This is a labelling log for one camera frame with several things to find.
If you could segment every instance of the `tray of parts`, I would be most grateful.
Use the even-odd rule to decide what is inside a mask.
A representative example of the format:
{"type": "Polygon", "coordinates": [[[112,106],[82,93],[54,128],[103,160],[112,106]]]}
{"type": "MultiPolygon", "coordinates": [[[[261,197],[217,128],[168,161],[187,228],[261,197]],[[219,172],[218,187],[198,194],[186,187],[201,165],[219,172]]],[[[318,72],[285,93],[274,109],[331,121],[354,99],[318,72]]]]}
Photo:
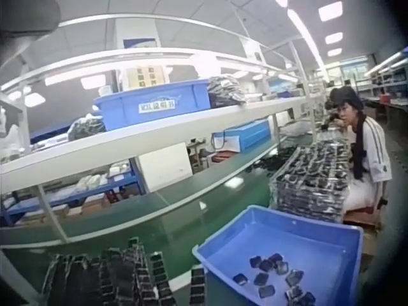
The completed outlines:
{"type": "Polygon", "coordinates": [[[344,306],[355,304],[362,241],[356,226],[251,205],[193,254],[257,305],[344,306]]]}

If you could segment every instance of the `striped sleeve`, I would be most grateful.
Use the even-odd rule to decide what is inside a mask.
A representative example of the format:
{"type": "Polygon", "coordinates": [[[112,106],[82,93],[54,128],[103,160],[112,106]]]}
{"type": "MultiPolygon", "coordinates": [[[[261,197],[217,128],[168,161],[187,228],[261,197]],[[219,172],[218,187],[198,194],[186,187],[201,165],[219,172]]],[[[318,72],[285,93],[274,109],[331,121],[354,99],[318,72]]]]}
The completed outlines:
{"type": "Polygon", "coordinates": [[[373,182],[377,183],[391,180],[391,165],[385,145],[384,130],[370,117],[367,117],[364,122],[363,141],[373,182]]]}

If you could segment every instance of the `ceiling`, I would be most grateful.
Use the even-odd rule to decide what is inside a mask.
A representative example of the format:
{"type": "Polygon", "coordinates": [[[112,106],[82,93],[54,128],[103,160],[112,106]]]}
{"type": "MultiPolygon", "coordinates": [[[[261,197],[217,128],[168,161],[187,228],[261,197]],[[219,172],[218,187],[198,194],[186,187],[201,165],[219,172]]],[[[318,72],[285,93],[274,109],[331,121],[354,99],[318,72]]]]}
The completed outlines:
{"type": "MultiPolygon", "coordinates": [[[[379,0],[343,0],[343,15],[322,23],[318,8],[336,0],[289,0],[289,7],[296,10],[309,29],[325,63],[339,61],[377,51],[389,35],[396,35],[396,26],[387,18],[379,0]],[[344,39],[336,45],[325,45],[329,34],[343,32],[344,39]],[[341,47],[343,52],[328,58],[327,51],[341,47]]],[[[267,46],[279,44],[287,38],[298,35],[296,27],[286,12],[275,0],[57,0],[61,7],[62,20],[104,13],[151,13],[184,17],[214,24],[227,30],[246,35],[233,8],[242,19],[249,36],[267,46]]],[[[156,27],[162,47],[184,47],[212,50],[227,54],[245,56],[237,37],[228,33],[183,22],[157,20],[156,27]]],[[[115,21],[99,20],[59,28],[50,36],[33,43],[22,59],[31,69],[70,57],[111,50],[115,48],[115,21]]],[[[313,68],[316,62],[303,40],[295,46],[303,65],[313,68]]],[[[277,49],[293,60],[287,46],[277,49]]],[[[284,68],[282,58],[264,50],[268,64],[284,68]]],[[[0,73],[0,84],[19,76],[22,69],[20,59],[12,60],[0,73]]],[[[170,75],[172,81],[194,78],[191,68],[177,68],[170,75]]],[[[43,105],[29,109],[31,131],[43,129],[56,122],[73,120],[92,105],[96,91],[86,91],[79,80],[55,84],[50,87],[35,85],[33,90],[47,98],[43,105]],[[47,114],[49,121],[44,120],[47,114]]]]}

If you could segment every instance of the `woman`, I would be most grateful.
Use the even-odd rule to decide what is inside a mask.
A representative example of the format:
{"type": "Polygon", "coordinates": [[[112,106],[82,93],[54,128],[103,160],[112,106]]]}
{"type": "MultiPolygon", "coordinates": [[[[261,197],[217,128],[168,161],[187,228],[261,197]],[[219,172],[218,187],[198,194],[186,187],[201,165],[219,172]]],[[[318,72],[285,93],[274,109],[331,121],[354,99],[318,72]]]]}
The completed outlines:
{"type": "Polygon", "coordinates": [[[353,177],[345,210],[368,208],[366,212],[372,213],[376,205],[380,209],[387,204],[386,183],[392,179],[384,130],[364,114],[363,103],[350,86],[339,88],[337,99],[340,118],[356,134],[353,177]]]}

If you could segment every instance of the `blue storage box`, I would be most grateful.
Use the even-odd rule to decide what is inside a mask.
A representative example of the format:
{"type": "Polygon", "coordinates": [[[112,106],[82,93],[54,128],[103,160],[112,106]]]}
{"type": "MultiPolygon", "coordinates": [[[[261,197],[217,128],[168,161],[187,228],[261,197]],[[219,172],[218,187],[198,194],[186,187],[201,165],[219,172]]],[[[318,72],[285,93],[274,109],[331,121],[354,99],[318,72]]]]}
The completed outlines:
{"type": "Polygon", "coordinates": [[[261,299],[253,284],[259,268],[251,268],[255,256],[283,256],[289,271],[304,271],[299,286],[316,297],[316,306],[354,305],[360,268],[363,231],[356,226],[332,224],[249,206],[217,233],[193,249],[194,256],[210,272],[237,293],[257,305],[287,305],[286,275],[269,273],[275,294],[261,299]],[[248,283],[239,286],[234,276],[242,273],[248,283]]]}
{"type": "Polygon", "coordinates": [[[271,138],[269,122],[257,120],[212,134],[216,150],[243,152],[271,138]]]}
{"type": "Polygon", "coordinates": [[[170,83],[119,92],[94,100],[107,131],[210,109],[208,80],[170,83]]]}

